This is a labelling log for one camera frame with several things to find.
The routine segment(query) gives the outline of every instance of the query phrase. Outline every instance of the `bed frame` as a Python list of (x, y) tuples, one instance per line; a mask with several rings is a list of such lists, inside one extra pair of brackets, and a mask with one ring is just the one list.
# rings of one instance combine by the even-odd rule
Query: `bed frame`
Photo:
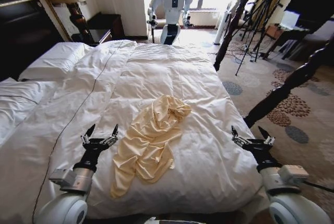
[(34, 60), (63, 41), (39, 0), (0, 0), (0, 81), (17, 79)]

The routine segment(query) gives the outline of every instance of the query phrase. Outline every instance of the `dark wooden bed post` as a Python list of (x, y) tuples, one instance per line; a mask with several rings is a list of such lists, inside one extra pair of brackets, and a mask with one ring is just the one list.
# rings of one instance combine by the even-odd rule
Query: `dark wooden bed post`
[(311, 79), (318, 67), (323, 64), (327, 58), (332, 57), (333, 54), (334, 37), (330, 39), (324, 48), (312, 54), (307, 63), (297, 68), (291, 75), (289, 75), (281, 87), (274, 89), (249, 112), (249, 114), (244, 118), (247, 126), (251, 128), (255, 122), (262, 119), (282, 100), (286, 99), (293, 88), (298, 87)]
[(230, 23), (228, 33), (225, 35), (223, 43), (221, 44), (219, 51), (216, 56), (216, 61), (214, 63), (214, 68), (216, 71), (219, 70), (220, 63), (223, 61), (230, 41), (232, 40), (232, 34), (234, 30), (238, 27), (239, 20), (241, 18), (242, 13), (244, 12), (245, 5), (247, 4), (248, 0), (240, 0), (240, 3), (235, 11), (235, 15)]

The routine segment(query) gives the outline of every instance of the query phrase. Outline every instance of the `white pillow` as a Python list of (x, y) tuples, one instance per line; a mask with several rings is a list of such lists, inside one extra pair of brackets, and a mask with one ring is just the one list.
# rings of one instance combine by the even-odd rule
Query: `white pillow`
[(56, 85), (52, 81), (0, 82), (0, 146), (39, 103), (53, 94)]
[(60, 42), (24, 70), (19, 80), (59, 80), (93, 47), (80, 42)]
[(1, 82), (16, 82), (13, 78), (9, 77), (7, 79), (2, 80)]

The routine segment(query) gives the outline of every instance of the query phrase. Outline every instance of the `white robot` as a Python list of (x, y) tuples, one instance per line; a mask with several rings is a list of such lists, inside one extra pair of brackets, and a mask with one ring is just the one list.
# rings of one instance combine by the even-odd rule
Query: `white robot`
[[(116, 125), (105, 139), (89, 138), (95, 125), (81, 136), (85, 154), (71, 169), (56, 169), (50, 180), (61, 186), (64, 194), (48, 202), (35, 219), (36, 224), (82, 224), (87, 214), (87, 197), (92, 177), (96, 172), (99, 155), (117, 140)], [(269, 210), (276, 224), (331, 224), (328, 215), (318, 205), (300, 195), (298, 184), (308, 174), (301, 166), (282, 166), (269, 152), (275, 140), (260, 129), (266, 140), (245, 139), (232, 127), (233, 141), (250, 151), (256, 159), (257, 170), (270, 199)]]
[(192, 27), (193, 24), (190, 23), (189, 8), (193, 0), (153, 0), (151, 7), (148, 8), (149, 20), (147, 23), (151, 25), (154, 29), (157, 26), (156, 9), (163, 3), (166, 23), (162, 29), (160, 43), (171, 45), (180, 33), (180, 26), (178, 24), (178, 19), (180, 17), (181, 11), (184, 6), (183, 11), (183, 26), (184, 28)]

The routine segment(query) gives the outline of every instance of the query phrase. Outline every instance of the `crumpled yellow garment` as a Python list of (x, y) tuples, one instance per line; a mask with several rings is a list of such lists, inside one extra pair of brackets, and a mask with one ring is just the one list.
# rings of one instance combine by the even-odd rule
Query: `crumpled yellow garment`
[(181, 129), (176, 126), (190, 112), (189, 105), (165, 95), (139, 113), (120, 140), (113, 158), (115, 181), (110, 191), (112, 197), (124, 195), (135, 174), (144, 182), (154, 183), (168, 168), (174, 168), (169, 142), (181, 137)]

